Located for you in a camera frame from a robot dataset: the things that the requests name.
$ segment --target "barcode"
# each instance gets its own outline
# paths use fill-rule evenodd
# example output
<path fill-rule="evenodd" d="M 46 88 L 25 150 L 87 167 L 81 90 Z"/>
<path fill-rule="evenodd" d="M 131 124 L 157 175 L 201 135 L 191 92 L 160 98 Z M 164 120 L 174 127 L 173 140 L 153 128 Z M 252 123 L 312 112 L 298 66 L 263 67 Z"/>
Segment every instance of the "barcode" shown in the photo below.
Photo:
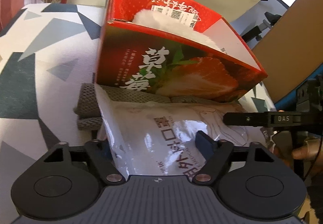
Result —
<path fill-rule="evenodd" d="M 180 10 L 173 10 L 171 14 L 171 18 L 180 19 L 181 11 Z"/>

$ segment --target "bolt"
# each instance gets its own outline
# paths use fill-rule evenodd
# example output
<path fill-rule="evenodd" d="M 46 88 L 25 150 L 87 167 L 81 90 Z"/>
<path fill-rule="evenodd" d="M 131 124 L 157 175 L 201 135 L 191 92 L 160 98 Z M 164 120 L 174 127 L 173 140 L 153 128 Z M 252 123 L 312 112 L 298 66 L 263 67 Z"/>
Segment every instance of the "bolt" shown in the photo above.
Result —
<path fill-rule="evenodd" d="M 208 182 L 211 180 L 211 176 L 208 174 L 198 174 L 195 179 L 199 182 Z"/>
<path fill-rule="evenodd" d="M 107 180 L 110 182 L 119 182 L 122 180 L 122 176 L 119 174 L 110 174 L 107 176 Z"/>

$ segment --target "open box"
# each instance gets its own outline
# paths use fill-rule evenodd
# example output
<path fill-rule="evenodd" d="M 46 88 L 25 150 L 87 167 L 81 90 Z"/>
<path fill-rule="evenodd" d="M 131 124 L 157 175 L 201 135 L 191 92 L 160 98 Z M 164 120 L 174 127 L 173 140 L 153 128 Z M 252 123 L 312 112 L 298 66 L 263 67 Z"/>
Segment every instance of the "open box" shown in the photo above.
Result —
<path fill-rule="evenodd" d="M 219 50 L 131 23 L 142 9 L 175 11 L 178 20 L 208 36 Z M 109 0 L 101 39 L 99 85 L 231 102 L 267 76 L 227 21 L 193 0 Z"/>

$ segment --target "green leaf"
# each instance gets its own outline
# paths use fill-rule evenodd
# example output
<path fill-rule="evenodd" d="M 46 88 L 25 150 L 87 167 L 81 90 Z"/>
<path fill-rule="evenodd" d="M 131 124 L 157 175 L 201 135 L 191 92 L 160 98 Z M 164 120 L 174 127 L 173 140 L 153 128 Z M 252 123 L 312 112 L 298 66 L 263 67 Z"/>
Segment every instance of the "green leaf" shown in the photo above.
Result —
<path fill-rule="evenodd" d="M 176 63 L 171 63 L 171 64 L 179 64 L 179 65 L 186 65 L 186 64 L 195 64 L 198 63 L 197 60 L 182 60 Z"/>
<path fill-rule="evenodd" d="M 145 76 L 147 74 L 147 71 L 146 69 L 140 69 L 139 70 L 139 73 L 142 75 L 142 76 Z"/>
<path fill-rule="evenodd" d="M 181 48 L 179 48 L 174 54 L 173 63 L 178 63 L 183 58 L 184 58 L 183 52 Z"/>

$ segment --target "medical mask package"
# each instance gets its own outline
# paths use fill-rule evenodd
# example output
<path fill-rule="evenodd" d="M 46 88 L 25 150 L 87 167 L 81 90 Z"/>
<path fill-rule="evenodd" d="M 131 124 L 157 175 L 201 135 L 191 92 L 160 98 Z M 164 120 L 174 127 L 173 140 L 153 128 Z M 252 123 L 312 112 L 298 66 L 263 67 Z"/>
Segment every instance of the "medical mask package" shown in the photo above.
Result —
<path fill-rule="evenodd" d="M 259 128 L 226 126 L 226 112 L 242 112 L 239 104 L 99 102 L 116 168 L 129 175 L 187 175 L 205 164 L 195 146 L 198 130 L 237 146 L 265 143 Z"/>

